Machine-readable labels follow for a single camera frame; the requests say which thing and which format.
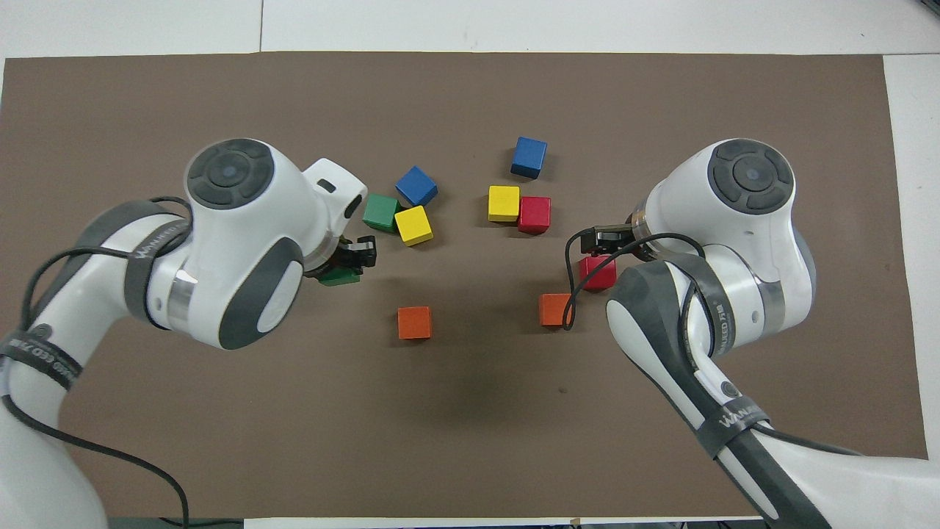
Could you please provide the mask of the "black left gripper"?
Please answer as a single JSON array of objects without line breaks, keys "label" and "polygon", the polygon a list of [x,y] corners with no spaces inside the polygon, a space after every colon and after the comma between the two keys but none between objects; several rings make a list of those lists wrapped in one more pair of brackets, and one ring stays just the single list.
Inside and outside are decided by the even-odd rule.
[{"label": "black left gripper", "polygon": [[325,269],[320,271],[322,280],[358,280],[361,275],[359,267],[375,267],[378,257],[375,237],[357,238],[359,267],[355,251],[349,249],[350,244],[352,241],[349,239],[339,239],[338,247],[325,263]]}]

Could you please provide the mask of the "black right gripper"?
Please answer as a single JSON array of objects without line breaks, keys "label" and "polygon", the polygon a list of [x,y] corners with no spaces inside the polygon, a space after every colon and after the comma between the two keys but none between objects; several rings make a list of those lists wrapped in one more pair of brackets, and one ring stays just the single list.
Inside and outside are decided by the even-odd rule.
[{"label": "black right gripper", "polygon": [[614,254],[625,247],[628,242],[634,244],[634,248],[630,251],[631,255],[638,260],[648,260],[646,244],[637,243],[648,235],[648,227],[643,217],[628,217],[625,224],[594,226],[592,234],[594,256]]}]

